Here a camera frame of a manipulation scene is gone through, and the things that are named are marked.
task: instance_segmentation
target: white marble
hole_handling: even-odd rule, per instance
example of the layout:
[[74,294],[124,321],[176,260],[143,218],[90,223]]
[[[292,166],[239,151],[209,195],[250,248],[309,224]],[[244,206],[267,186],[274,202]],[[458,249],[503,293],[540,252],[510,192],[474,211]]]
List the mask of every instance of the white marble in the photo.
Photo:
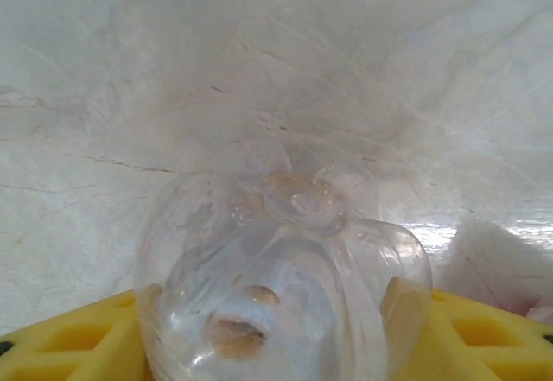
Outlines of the white marble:
[[0,333],[128,289],[161,185],[254,134],[369,168],[443,286],[474,214],[522,239],[458,258],[552,286],[553,0],[0,5]]

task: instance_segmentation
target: clear plastic bottle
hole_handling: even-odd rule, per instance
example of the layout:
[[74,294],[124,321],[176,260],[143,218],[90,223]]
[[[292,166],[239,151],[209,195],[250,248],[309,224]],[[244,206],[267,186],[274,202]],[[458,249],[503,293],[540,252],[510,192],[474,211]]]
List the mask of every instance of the clear plastic bottle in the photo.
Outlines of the clear plastic bottle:
[[[431,277],[410,232],[369,218],[371,176],[300,174],[266,138],[233,143],[216,168],[169,183],[143,232],[136,292],[156,380],[388,379]],[[391,293],[394,278],[413,283]]]

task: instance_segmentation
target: square hole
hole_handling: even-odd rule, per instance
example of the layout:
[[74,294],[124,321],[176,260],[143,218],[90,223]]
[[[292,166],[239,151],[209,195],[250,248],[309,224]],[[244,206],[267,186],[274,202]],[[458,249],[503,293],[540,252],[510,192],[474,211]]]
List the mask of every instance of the square hole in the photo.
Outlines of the square hole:
[[519,346],[506,328],[487,318],[455,319],[453,326],[468,346]]
[[4,340],[0,342],[0,357],[13,347],[14,347],[14,343],[9,342],[8,340]]
[[39,352],[90,351],[110,332],[109,325],[77,325],[61,329]]
[[66,381],[75,371],[74,366],[44,366],[15,370],[6,381]]
[[553,369],[544,362],[488,362],[501,381],[553,381]]

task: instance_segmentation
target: yellow plastic object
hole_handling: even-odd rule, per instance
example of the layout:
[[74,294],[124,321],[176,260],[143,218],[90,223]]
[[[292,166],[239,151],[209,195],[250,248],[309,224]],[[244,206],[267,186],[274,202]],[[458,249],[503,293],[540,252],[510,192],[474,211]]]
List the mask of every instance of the yellow plastic object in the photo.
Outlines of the yellow plastic object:
[[440,290],[394,381],[553,381],[553,327]]
[[[395,282],[386,297],[408,317],[412,296]],[[393,381],[553,381],[552,326],[440,290],[432,298],[421,338]],[[132,292],[0,337],[0,381],[150,377]]]
[[132,292],[8,333],[0,353],[0,381],[144,381],[147,374]]

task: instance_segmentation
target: marble surface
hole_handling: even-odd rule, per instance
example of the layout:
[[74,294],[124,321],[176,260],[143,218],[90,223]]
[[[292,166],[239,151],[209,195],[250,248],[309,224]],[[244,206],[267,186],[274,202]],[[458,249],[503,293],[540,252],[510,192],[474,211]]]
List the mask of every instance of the marble surface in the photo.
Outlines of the marble surface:
[[0,5],[0,333],[128,289],[160,187],[244,135],[370,169],[436,284],[553,298],[553,0]]

